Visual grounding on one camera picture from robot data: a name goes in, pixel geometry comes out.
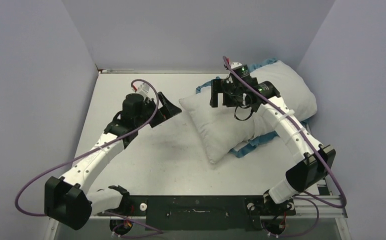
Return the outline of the white pillowcase with blue trim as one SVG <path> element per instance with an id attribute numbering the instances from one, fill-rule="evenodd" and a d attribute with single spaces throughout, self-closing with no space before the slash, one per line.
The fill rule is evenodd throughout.
<path id="1" fill-rule="evenodd" d="M 281 92 L 287 107 L 294 110 L 298 120 L 307 123 L 315 115 L 315 95 L 290 66 L 274 57 L 249 64 L 248 68 L 251 76 L 259 82 L 269 81 Z M 233 108 L 211 108 L 197 99 L 193 102 L 196 106 L 190 115 L 212 163 L 221 160 L 227 153 L 242 158 L 277 136 L 273 128 L 256 113 L 247 121 L 239 121 L 233 117 Z"/>

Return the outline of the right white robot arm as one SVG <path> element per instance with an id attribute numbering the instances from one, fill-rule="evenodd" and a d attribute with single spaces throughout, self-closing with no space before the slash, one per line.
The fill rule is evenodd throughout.
<path id="1" fill-rule="evenodd" d="M 264 210 L 276 214 L 283 203 L 328 174 L 336 151 L 331 145 L 324 146 L 306 130 L 270 81 L 259 83 L 246 65 L 229 71 L 227 78 L 211 80 L 210 106 L 218 107 L 218 95 L 222 94 L 224 106 L 250 110 L 251 116 L 261 116 L 282 139 L 295 162 L 286 171 L 285 178 L 263 195 Z"/>

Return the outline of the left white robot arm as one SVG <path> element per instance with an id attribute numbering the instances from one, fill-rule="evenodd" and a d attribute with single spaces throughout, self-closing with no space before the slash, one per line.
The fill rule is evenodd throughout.
<path id="1" fill-rule="evenodd" d="M 78 230 L 92 215 L 112 210 L 117 215 L 129 211 L 129 193 L 119 185 L 89 193 L 89 189 L 106 166 L 137 137 L 137 128 L 152 128 L 180 114 L 181 108 L 171 103 L 162 92 L 159 102 L 145 93 L 130 93 L 119 111 L 106 126 L 89 153 L 80 158 L 61 177 L 50 177 L 45 183 L 44 213 L 60 223 Z"/>

